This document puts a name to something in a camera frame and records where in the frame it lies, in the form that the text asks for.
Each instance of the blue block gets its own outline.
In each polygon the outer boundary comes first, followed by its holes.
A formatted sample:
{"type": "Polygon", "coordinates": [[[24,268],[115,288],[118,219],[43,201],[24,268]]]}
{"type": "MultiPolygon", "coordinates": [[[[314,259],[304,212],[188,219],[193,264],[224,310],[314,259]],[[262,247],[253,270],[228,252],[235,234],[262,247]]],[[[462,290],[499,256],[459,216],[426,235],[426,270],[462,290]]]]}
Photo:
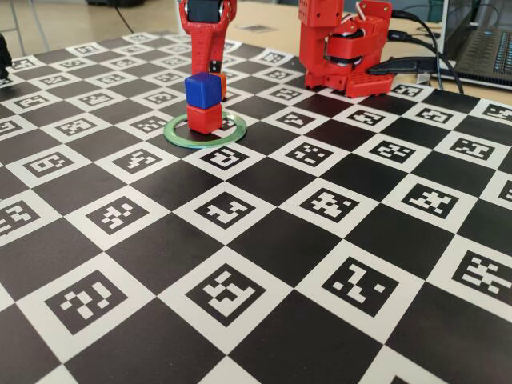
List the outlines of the blue block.
{"type": "Polygon", "coordinates": [[[207,110],[222,101],[219,76],[201,72],[185,79],[186,102],[190,106],[207,110]]]}

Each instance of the wooden table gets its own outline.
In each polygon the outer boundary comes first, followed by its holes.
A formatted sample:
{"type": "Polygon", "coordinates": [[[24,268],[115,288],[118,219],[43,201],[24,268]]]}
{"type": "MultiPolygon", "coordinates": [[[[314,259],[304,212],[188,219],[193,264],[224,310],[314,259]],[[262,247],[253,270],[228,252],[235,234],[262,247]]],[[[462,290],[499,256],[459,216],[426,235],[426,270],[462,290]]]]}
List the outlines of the wooden table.
{"type": "MultiPolygon", "coordinates": [[[[295,6],[282,6],[260,2],[239,2],[237,17],[228,29],[227,38],[298,55],[300,25],[298,10],[295,6]],[[237,26],[253,24],[269,26],[275,28],[276,31],[254,33],[237,28],[237,26]]],[[[391,21],[392,29],[404,30],[410,34],[420,33],[416,30],[418,26],[418,24],[408,22],[407,20],[393,19],[391,21]]],[[[384,48],[382,59],[386,60],[390,56],[425,56],[429,54],[431,53],[421,46],[400,42],[388,42],[384,48]]],[[[415,76],[410,74],[401,74],[399,75],[399,79],[402,82],[416,82],[415,76]]],[[[457,92],[457,86],[454,82],[445,80],[443,84],[445,90],[457,92]]],[[[437,86],[437,82],[432,81],[432,85],[437,86]]],[[[465,83],[464,91],[466,94],[478,98],[488,98],[497,102],[512,104],[512,92],[510,90],[500,90],[499,88],[475,86],[465,83]]]]}

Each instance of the white square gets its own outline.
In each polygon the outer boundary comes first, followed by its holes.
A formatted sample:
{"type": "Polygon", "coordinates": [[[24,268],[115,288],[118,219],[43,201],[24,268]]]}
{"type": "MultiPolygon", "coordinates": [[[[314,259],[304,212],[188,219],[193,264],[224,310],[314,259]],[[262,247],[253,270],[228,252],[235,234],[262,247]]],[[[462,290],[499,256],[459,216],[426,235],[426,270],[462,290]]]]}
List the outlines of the white square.
{"type": "Polygon", "coordinates": [[[372,132],[381,132],[391,123],[395,122],[399,116],[390,114],[383,110],[376,110],[360,104],[350,106],[333,117],[333,120],[344,122],[352,126],[357,126],[372,132]]]}
{"type": "Polygon", "coordinates": [[[432,126],[444,128],[445,130],[454,130],[464,120],[466,114],[419,102],[402,116],[416,122],[424,122],[432,126]]]}
{"type": "Polygon", "coordinates": [[[384,204],[396,210],[400,210],[405,214],[429,222],[452,233],[457,233],[476,201],[477,198],[474,196],[437,184],[426,178],[420,178],[414,174],[405,176],[386,198],[382,200],[384,204]],[[406,198],[414,188],[425,189],[427,194],[432,196],[422,194],[421,198],[426,200],[424,202],[418,200],[420,196],[406,198]],[[441,203],[454,205],[448,210],[448,208],[443,208],[441,203]],[[422,210],[422,206],[428,209],[428,211],[422,210]],[[432,212],[433,210],[430,210],[430,208],[435,208],[437,211],[432,212]]]}
{"type": "Polygon", "coordinates": [[[425,368],[404,358],[388,346],[382,346],[359,384],[390,384],[396,377],[405,380],[404,382],[413,382],[414,384],[446,384],[425,368]]]}
{"type": "Polygon", "coordinates": [[[84,113],[42,126],[41,130],[60,142],[66,143],[104,130],[109,126],[111,126],[110,123],[97,118],[93,114],[84,113]]]}
{"type": "MultiPolygon", "coordinates": [[[[256,266],[246,258],[224,247],[217,253],[210,256],[207,260],[194,268],[191,272],[179,279],[175,284],[164,290],[158,297],[167,304],[172,310],[178,313],[189,324],[192,325],[200,334],[210,340],[217,348],[225,354],[228,354],[240,343],[259,323],[263,320],[290,292],[292,288],[266,272],[264,269],[256,266]],[[257,291],[254,288],[263,288],[264,291],[255,301],[253,301],[243,312],[241,312],[228,326],[222,324],[214,316],[206,312],[199,304],[186,296],[194,288],[202,286],[205,290],[211,287],[207,279],[226,270],[226,265],[236,271],[237,274],[249,279],[247,286],[236,286],[231,284],[225,288],[231,292],[237,290],[235,294],[237,298],[231,300],[224,298],[222,303],[225,306],[238,304],[235,308],[239,308],[244,302],[257,291]]],[[[208,303],[212,311],[219,317],[224,317],[215,305],[220,303],[212,295],[212,299],[208,303]]]]}
{"type": "Polygon", "coordinates": [[[227,180],[264,157],[255,150],[232,142],[226,146],[197,150],[183,160],[222,180],[227,180]]]}
{"type": "Polygon", "coordinates": [[[186,64],[191,64],[192,60],[176,54],[168,58],[158,58],[157,60],[153,60],[151,63],[156,64],[157,66],[173,69],[179,66],[185,66],[186,64]]]}
{"type": "Polygon", "coordinates": [[[79,82],[80,80],[80,78],[73,74],[61,72],[60,74],[49,74],[47,76],[41,76],[40,78],[32,78],[31,80],[28,80],[28,82],[42,90],[50,90],[58,86],[65,86],[67,84],[79,82]]]}
{"type": "Polygon", "coordinates": [[[512,175],[497,170],[480,198],[512,210],[512,175]]]}
{"type": "Polygon", "coordinates": [[[133,44],[143,44],[145,42],[152,42],[153,40],[160,38],[160,36],[157,36],[156,34],[148,34],[147,32],[137,32],[136,34],[128,34],[122,38],[128,42],[132,42],[133,44]]]}
{"type": "Polygon", "coordinates": [[[134,54],[144,54],[146,52],[151,52],[152,50],[154,49],[150,46],[144,46],[143,44],[132,44],[114,48],[112,52],[115,52],[116,54],[122,54],[123,56],[132,56],[134,54]]]}
{"type": "Polygon", "coordinates": [[[86,82],[90,82],[91,84],[99,86],[100,88],[110,88],[111,86],[118,86],[120,84],[124,84],[125,82],[131,82],[136,79],[137,77],[133,76],[132,74],[113,70],[112,72],[107,72],[105,74],[93,76],[92,78],[87,78],[86,82]]]}
{"type": "Polygon", "coordinates": [[[14,74],[9,74],[8,78],[0,78],[0,89],[1,88],[7,88],[9,86],[14,86],[16,84],[20,84],[24,82],[22,78],[19,78],[18,76],[14,74]]]}
{"type": "Polygon", "coordinates": [[[348,151],[336,146],[330,146],[313,138],[299,136],[273,152],[269,157],[298,170],[303,170],[308,174],[320,176],[348,154],[348,151]],[[313,151],[311,158],[305,151],[308,153],[313,151]]]}
{"type": "Polygon", "coordinates": [[[157,88],[131,98],[135,102],[158,110],[185,100],[185,95],[171,88],[157,88]]]}
{"type": "Polygon", "coordinates": [[[256,78],[262,78],[263,80],[268,80],[270,82],[277,82],[279,84],[284,84],[285,82],[290,82],[296,78],[300,78],[304,74],[297,72],[296,70],[288,70],[286,68],[265,68],[264,70],[260,70],[253,74],[256,78]]]}
{"type": "Polygon", "coordinates": [[[124,186],[120,190],[116,190],[115,192],[112,192],[91,204],[71,212],[66,215],[65,218],[102,250],[107,250],[127,239],[129,236],[136,234],[153,222],[163,218],[169,212],[170,211],[167,208],[157,204],[131,186],[124,186]],[[123,218],[121,218],[121,212],[113,204],[120,199],[127,199],[129,204],[134,203],[137,208],[145,210],[146,214],[138,218],[136,221],[131,222],[126,226],[122,226],[124,222],[122,222],[123,218]],[[98,226],[100,224],[99,222],[95,223],[88,218],[87,215],[89,214],[103,214],[104,220],[115,216],[118,219],[116,221],[116,225],[122,227],[112,234],[109,234],[103,228],[98,226]]]}
{"type": "Polygon", "coordinates": [[[187,204],[174,210],[174,214],[196,226],[212,238],[227,244],[267,216],[274,208],[275,206],[268,202],[228,182],[221,182],[204,194],[197,196],[187,204]],[[226,197],[226,199],[232,200],[229,210],[215,205],[215,199],[219,197],[226,197]],[[201,216],[197,212],[197,210],[205,208],[210,210],[208,212],[208,215],[211,216],[210,219],[201,216]]]}
{"type": "Polygon", "coordinates": [[[146,62],[141,58],[136,58],[135,56],[124,56],[120,58],[113,58],[111,60],[107,60],[105,62],[102,62],[101,64],[102,66],[106,66],[113,70],[125,70],[128,68],[132,68],[134,66],[146,64],[146,62]]]}
{"type": "Polygon", "coordinates": [[[295,106],[288,106],[264,118],[262,121],[295,134],[307,134],[327,120],[329,120],[329,118],[320,114],[315,114],[308,110],[301,110],[295,106]]]}
{"type": "Polygon", "coordinates": [[[36,129],[34,124],[16,114],[8,118],[0,118],[0,141],[36,129]]]}
{"type": "Polygon", "coordinates": [[[456,235],[427,281],[512,322],[512,306],[499,299],[503,293],[510,297],[512,282],[500,274],[505,270],[510,276],[511,268],[509,255],[456,235]]]}
{"type": "Polygon", "coordinates": [[[86,68],[87,66],[93,66],[95,64],[96,62],[93,62],[88,58],[67,58],[66,60],[49,64],[49,66],[55,68],[56,70],[60,70],[61,72],[69,72],[71,70],[79,70],[81,68],[86,68]]]}
{"type": "Polygon", "coordinates": [[[164,114],[159,110],[152,110],[146,114],[141,114],[135,118],[130,118],[124,122],[118,122],[116,127],[140,138],[149,140],[163,134],[164,126],[172,120],[172,116],[164,114]]]}
{"type": "Polygon", "coordinates": [[[321,178],[316,178],[310,184],[302,188],[294,196],[279,206],[282,210],[303,218],[307,222],[328,230],[332,234],[344,238],[352,231],[374,208],[378,202],[357,194],[352,190],[343,188],[321,178]],[[334,194],[352,200],[349,204],[343,204],[346,200],[339,201],[334,194]],[[313,204],[308,210],[302,204],[312,201],[315,196],[316,205],[313,204]]]}
{"type": "Polygon", "coordinates": [[[75,56],[79,56],[80,58],[91,56],[93,54],[108,52],[107,48],[100,46],[96,42],[88,42],[86,44],[78,44],[77,46],[69,46],[66,48],[66,50],[75,56]]]}
{"type": "Polygon", "coordinates": [[[257,94],[257,96],[272,100],[273,102],[280,102],[287,106],[297,104],[313,95],[314,92],[310,90],[304,90],[296,86],[288,86],[287,84],[278,84],[257,94]]]}
{"type": "Polygon", "coordinates": [[[329,254],[298,284],[295,289],[328,311],[344,319],[375,340],[385,343],[423,285],[423,280],[378,258],[353,244],[342,240],[329,254]],[[367,270],[354,268],[351,281],[354,286],[348,295],[358,295],[362,302],[370,289],[355,293],[361,288],[364,275],[376,271],[398,284],[382,304],[375,316],[357,308],[350,302],[331,293],[322,286],[336,274],[338,268],[349,258],[361,263],[367,270]]]}
{"type": "Polygon", "coordinates": [[[422,102],[434,92],[431,86],[420,86],[419,84],[406,84],[394,82],[391,86],[390,95],[396,98],[404,98],[412,102],[422,102]]]}
{"type": "Polygon", "coordinates": [[[353,153],[404,172],[412,172],[429,155],[430,149],[385,134],[376,134],[353,153]]]}
{"type": "Polygon", "coordinates": [[[470,115],[512,126],[512,106],[500,102],[483,98],[473,108],[470,115]]]}
{"type": "Polygon", "coordinates": [[[0,246],[43,228],[61,217],[59,212],[32,190],[1,200],[0,215],[0,246]]]}
{"type": "Polygon", "coordinates": [[[124,96],[107,89],[93,90],[67,99],[68,102],[85,112],[111,106],[123,100],[126,100],[124,96]]]}
{"type": "Polygon", "coordinates": [[[14,300],[7,293],[6,289],[0,284],[0,312],[2,312],[5,308],[14,304],[14,300]]]}
{"type": "Polygon", "coordinates": [[[188,74],[180,72],[179,70],[163,70],[162,72],[157,72],[156,74],[149,74],[143,77],[142,80],[152,82],[158,86],[171,86],[178,82],[184,82],[188,77],[188,74]]]}
{"type": "Polygon", "coordinates": [[[219,384],[236,382],[237,384],[260,384],[246,370],[241,368],[236,362],[225,356],[202,380],[199,384],[219,384]]]}
{"type": "Polygon", "coordinates": [[[154,295],[143,284],[112,258],[107,254],[100,254],[18,300],[17,305],[60,362],[66,362],[125,321],[153,298],[154,295]],[[72,334],[45,301],[64,292],[95,271],[99,271],[126,298],[112,310],[96,318],[79,332],[72,334]]]}
{"type": "Polygon", "coordinates": [[[2,105],[9,108],[16,114],[23,114],[29,110],[36,110],[44,106],[50,106],[51,104],[60,101],[61,99],[57,96],[53,96],[45,90],[40,90],[39,92],[34,92],[33,94],[26,94],[24,96],[20,96],[19,98],[11,98],[9,100],[5,100],[2,102],[2,105]]]}
{"type": "Polygon", "coordinates": [[[9,68],[9,72],[16,74],[22,70],[32,70],[34,68],[40,68],[46,64],[35,56],[23,56],[22,58],[13,58],[13,65],[9,68]]]}
{"type": "Polygon", "coordinates": [[[177,160],[176,156],[148,142],[138,142],[115,154],[97,160],[95,163],[126,184],[131,184],[177,160]],[[130,164],[127,166],[127,169],[115,163],[116,160],[128,155],[130,155],[130,164]]]}
{"type": "Polygon", "coordinates": [[[436,145],[434,150],[496,170],[502,164],[510,147],[484,138],[451,131],[436,145]]]}
{"type": "Polygon", "coordinates": [[[88,158],[61,144],[7,164],[6,168],[34,188],[90,163],[88,158]]]}
{"type": "Polygon", "coordinates": [[[292,54],[286,54],[279,50],[272,50],[267,48],[260,54],[254,56],[250,60],[252,62],[259,62],[260,64],[265,64],[266,66],[280,66],[285,62],[288,62],[293,57],[292,54]]]}
{"type": "Polygon", "coordinates": [[[336,100],[341,100],[342,102],[349,102],[350,104],[358,104],[365,98],[368,98],[368,96],[362,96],[360,98],[348,98],[343,92],[339,90],[333,90],[332,88],[324,88],[323,90],[320,90],[318,94],[327,96],[328,98],[335,98],[336,100]]]}

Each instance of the laptop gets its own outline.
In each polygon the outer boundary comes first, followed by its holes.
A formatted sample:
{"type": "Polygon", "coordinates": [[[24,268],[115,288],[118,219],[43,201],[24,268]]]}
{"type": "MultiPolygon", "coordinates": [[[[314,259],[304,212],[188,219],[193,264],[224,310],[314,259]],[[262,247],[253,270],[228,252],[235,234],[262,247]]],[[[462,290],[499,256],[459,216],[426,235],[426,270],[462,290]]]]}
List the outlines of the laptop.
{"type": "MultiPolygon", "coordinates": [[[[462,81],[512,90],[512,30],[476,25],[479,3],[445,0],[439,49],[462,81]]],[[[450,72],[443,70],[442,75],[448,78],[450,72]]]]}

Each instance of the stacked cubes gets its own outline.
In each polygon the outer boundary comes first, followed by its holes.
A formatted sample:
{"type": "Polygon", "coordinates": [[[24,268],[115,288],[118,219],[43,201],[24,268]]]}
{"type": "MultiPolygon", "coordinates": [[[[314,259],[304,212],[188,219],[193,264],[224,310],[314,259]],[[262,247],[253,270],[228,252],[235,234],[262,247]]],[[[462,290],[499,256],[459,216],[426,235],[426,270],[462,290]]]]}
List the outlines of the stacked cubes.
{"type": "Polygon", "coordinates": [[[201,72],[185,79],[186,115],[191,130],[210,134],[222,126],[222,80],[201,72]]]}

